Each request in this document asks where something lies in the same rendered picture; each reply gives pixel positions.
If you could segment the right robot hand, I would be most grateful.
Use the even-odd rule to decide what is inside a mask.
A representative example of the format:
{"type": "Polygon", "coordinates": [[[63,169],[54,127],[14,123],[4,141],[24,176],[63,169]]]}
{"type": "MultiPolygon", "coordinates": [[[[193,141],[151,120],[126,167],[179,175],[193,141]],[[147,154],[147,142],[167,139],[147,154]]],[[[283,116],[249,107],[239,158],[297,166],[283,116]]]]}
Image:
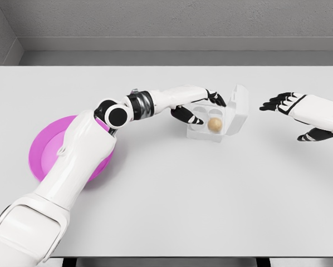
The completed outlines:
{"type": "Polygon", "coordinates": [[[333,101],[315,95],[284,92],[270,98],[259,108],[261,111],[280,112],[294,120],[312,125],[307,133],[300,135],[301,142],[323,141],[333,138],[333,101]]]}

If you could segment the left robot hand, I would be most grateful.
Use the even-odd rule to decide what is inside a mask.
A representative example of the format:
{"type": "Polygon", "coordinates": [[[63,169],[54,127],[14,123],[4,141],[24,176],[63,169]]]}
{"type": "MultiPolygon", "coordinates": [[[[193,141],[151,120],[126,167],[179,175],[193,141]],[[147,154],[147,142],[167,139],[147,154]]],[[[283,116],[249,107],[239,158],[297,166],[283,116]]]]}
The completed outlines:
{"type": "Polygon", "coordinates": [[[170,99],[170,113],[179,121],[187,124],[202,125],[203,120],[194,115],[191,111],[184,107],[184,105],[198,102],[201,100],[208,100],[211,103],[226,107],[226,103],[221,95],[212,90],[207,90],[198,86],[179,86],[168,89],[164,93],[170,99]]]}

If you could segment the tan egg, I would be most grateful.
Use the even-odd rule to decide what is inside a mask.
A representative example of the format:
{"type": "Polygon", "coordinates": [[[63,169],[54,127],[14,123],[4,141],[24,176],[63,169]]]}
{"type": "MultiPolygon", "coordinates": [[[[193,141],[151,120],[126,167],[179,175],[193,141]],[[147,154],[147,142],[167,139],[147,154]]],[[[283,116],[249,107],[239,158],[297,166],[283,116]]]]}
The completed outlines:
{"type": "Polygon", "coordinates": [[[222,127],[223,127],[223,123],[222,123],[222,120],[220,118],[211,117],[208,120],[207,126],[208,126],[209,131],[220,132],[222,127]]]}

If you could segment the clear plastic egg box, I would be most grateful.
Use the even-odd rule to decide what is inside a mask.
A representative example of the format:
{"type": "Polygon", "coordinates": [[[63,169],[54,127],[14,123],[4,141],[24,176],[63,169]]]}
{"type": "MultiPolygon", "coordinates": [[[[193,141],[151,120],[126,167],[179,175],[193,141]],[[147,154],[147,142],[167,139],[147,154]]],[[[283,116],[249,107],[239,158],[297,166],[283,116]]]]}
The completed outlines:
{"type": "Polygon", "coordinates": [[[249,111],[249,93],[244,86],[237,85],[233,89],[226,107],[213,105],[208,101],[200,101],[191,103],[187,108],[204,122],[202,125],[188,125],[187,138],[221,142],[225,136],[239,133],[244,125],[249,111]],[[221,121],[220,131],[213,132],[209,129],[208,122],[212,118],[221,121]]]}

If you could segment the pink round plate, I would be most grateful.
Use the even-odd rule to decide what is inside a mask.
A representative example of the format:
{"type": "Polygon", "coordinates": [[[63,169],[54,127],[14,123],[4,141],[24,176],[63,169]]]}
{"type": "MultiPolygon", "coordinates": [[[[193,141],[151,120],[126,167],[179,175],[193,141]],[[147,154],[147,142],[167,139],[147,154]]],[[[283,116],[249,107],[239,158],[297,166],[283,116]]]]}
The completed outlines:
{"type": "Polygon", "coordinates": [[[29,166],[39,187],[85,186],[101,163],[113,152],[116,138],[91,111],[61,118],[34,139],[29,166]]]}

